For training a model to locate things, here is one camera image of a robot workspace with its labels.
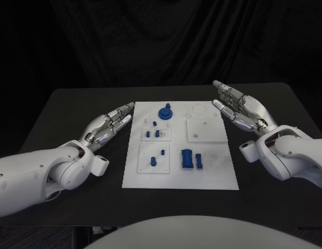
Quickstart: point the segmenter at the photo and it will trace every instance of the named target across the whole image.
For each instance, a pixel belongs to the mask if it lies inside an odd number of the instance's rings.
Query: black curtain
[[[286,82],[322,130],[322,0],[0,0],[0,156],[54,89],[213,79]]]

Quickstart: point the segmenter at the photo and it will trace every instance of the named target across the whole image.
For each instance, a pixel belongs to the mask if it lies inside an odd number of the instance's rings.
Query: robotic hand
[[[121,106],[87,125],[80,140],[56,149],[37,150],[0,158],[0,217],[47,201],[63,189],[75,189],[89,173],[100,176],[108,160],[93,152],[131,121],[126,113],[135,104]]]
[[[253,131],[259,136],[256,142],[239,146],[247,162],[259,159],[274,178],[283,181],[302,177],[322,189],[322,139],[312,139],[295,127],[277,126],[253,97],[215,80],[213,85],[230,108],[217,100],[213,105],[243,131]]]

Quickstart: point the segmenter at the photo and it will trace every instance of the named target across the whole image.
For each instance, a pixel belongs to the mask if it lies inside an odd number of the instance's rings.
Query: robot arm
[[[244,131],[253,131],[257,141],[247,141],[239,149],[249,162],[260,160],[267,172],[279,180],[308,179],[322,189],[322,139],[313,140],[297,128],[277,126],[264,106],[234,88],[214,81],[220,99],[213,105]]]
[[[134,103],[100,115],[87,125],[80,140],[56,149],[0,158],[0,217],[47,200],[50,195],[75,189],[89,173],[100,176],[108,160],[93,152],[131,121]]]

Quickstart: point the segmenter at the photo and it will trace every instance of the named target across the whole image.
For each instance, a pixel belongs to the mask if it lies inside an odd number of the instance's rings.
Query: blue object
[[[151,157],[151,166],[157,165],[155,157]]]
[[[203,169],[200,154],[195,154],[197,169]]]
[[[158,117],[162,119],[162,120],[167,120],[172,117],[172,110],[169,109],[169,104],[167,103],[165,105],[165,108],[161,108],[159,111],[158,111]]]
[[[190,149],[181,150],[181,167],[192,169],[192,151]]]

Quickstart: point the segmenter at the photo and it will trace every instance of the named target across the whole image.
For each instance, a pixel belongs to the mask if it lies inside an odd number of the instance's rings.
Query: black table
[[[299,127],[313,138],[320,131],[289,88],[282,83],[233,85],[267,107],[277,124]],[[131,101],[211,101],[213,86],[112,89],[63,89],[53,92],[26,139],[21,153],[56,148],[79,139],[92,119]],[[322,190],[305,179],[279,181],[260,162],[247,163],[239,145],[256,140],[227,119],[224,126],[239,191],[122,189],[131,125],[96,154],[110,162],[100,177],[89,176],[75,189],[18,213],[0,218],[0,225],[125,226],[171,215],[210,215],[267,226],[322,227]]]

